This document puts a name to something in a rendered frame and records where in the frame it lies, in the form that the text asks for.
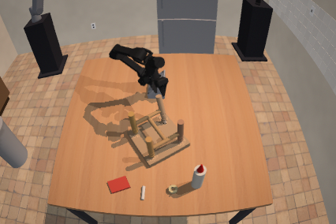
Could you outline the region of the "red flat rectangular pad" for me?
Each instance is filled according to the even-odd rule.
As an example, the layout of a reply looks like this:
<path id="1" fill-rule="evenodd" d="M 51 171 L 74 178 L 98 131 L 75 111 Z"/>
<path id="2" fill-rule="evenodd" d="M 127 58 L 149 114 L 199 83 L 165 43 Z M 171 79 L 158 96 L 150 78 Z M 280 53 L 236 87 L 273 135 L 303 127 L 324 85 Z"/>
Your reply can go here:
<path id="1" fill-rule="evenodd" d="M 108 181 L 107 183 L 110 187 L 110 191 L 112 192 L 112 194 L 131 188 L 126 176 L 114 179 L 112 181 Z"/>

